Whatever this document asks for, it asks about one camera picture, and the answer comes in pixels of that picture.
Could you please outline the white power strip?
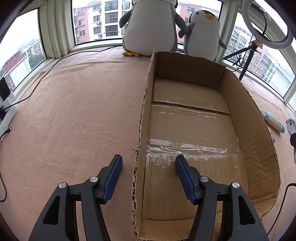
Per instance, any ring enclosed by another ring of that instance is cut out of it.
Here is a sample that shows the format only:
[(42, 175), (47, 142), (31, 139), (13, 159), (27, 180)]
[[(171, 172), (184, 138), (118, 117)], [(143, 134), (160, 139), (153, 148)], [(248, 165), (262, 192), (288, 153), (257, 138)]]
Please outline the white power strip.
[(9, 127), (9, 124), (12, 120), (12, 118), (16, 115), (19, 106), (14, 105), (10, 108), (8, 108), (10, 105), (12, 105), (13, 102), (9, 97), (7, 97), (2, 103), (1, 103), (1, 135), (6, 131), (6, 129)]

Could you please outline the small plush penguin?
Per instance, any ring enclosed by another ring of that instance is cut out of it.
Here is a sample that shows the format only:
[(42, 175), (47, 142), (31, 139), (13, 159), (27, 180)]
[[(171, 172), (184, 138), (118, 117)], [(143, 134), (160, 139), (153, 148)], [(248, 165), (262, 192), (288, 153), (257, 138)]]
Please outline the small plush penguin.
[(204, 9), (194, 11), (189, 17), (187, 27), (189, 32), (178, 32), (178, 36), (184, 39), (186, 55), (214, 61), (218, 48), (227, 48), (219, 36), (220, 22), (212, 12)]

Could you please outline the black tripod stand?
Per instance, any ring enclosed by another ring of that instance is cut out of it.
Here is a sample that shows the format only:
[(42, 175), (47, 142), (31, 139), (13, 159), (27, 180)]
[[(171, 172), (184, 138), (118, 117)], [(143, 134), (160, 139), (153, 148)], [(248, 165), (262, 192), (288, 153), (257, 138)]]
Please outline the black tripod stand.
[(231, 58), (237, 57), (236, 61), (233, 63), (233, 66), (236, 66), (234, 72), (240, 70), (239, 80), (241, 81), (244, 77), (246, 71), (248, 70), (248, 66), (251, 63), (251, 60), (254, 56), (257, 48), (262, 48), (263, 44), (258, 40), (253, 40), (249, 43), (248, 47), (242, 48), (230, 55), (223, 57), (223, 60), (230, 60)]

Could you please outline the pink floor blanket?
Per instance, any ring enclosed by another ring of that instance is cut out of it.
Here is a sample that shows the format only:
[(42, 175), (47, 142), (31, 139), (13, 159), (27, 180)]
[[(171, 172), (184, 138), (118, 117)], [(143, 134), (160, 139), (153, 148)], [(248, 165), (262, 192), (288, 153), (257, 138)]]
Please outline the pink floor blanket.
[[(138, 240), (132, 221), (133, 173), (150, 63), (151, 57), (123, 57), (118, 49), (80, 53), (60, 61), (28, 90), (30, 98), (20, 104), (13, 129), (1, 144), (8, 193), (1, 214), (19, 240), (29, 239), (60, 182), (84, 182), (116, 154), (123, 158), (123, 170), (102, 212), (112, 240)], [(259, 110), (285, 121), (278, 107), (246, 90)], [(295, 188), (287, 188), (288, 181), (295, 181), (295, 165), (289, 135), (267, 128), (280, 167), (280, 187), (274, 206), (261, 220), (274, 240), (295, 216)]]

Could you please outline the open cardboard box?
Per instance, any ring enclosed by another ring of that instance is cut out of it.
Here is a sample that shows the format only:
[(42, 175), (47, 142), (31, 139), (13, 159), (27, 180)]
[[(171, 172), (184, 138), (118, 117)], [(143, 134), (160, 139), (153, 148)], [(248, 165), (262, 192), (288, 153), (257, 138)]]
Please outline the open cardboard box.
[(154, 52), (146, 80), (133, 178), (138, 240), (184, 240), (196, 206), (175, 160), (216, 183), (242, 185), (260, 217), (274, 206), (280, 167), (262, 114), (237, 76), (210, 60)]

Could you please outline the large plush penguin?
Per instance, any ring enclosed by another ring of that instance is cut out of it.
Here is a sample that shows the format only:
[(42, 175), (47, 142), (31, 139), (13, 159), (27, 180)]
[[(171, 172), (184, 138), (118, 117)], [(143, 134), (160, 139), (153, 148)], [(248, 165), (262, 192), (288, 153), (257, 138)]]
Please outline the large plush penguin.
[(189, 32), (187, 24), (176, 12), (177, 6), (177, 1), (132, 1), (132, 9), (119, 21), (119, 27), (126, 27), (122, 38), (123, 56), (177, 51), (176, 27)]

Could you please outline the black power adapter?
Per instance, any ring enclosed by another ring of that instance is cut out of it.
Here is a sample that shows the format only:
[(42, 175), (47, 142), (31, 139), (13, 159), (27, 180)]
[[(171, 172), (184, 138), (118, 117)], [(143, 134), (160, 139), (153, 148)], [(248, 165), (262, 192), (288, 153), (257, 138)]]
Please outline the black power adapter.
[(8, 87), (5, 78), (2, 77), (0, 80), (0, 96), (1, 96), (2, 101), (5, 101), (8, 98), (8, 96), (10, 95), (10, 93), (11, 93), (11, 90)]

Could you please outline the white lotion bottle blue cap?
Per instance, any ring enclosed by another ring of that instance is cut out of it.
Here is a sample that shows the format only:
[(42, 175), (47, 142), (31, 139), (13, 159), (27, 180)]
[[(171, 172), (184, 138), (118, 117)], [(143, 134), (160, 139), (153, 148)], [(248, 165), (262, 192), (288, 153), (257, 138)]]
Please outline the white lotion bottle blue cap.
[(280, 133), (285, 133), (285, 126), (275, 116), (264, 109), (261, 109), (260, 112), (264, 120), (267, 121), (274, 129)]

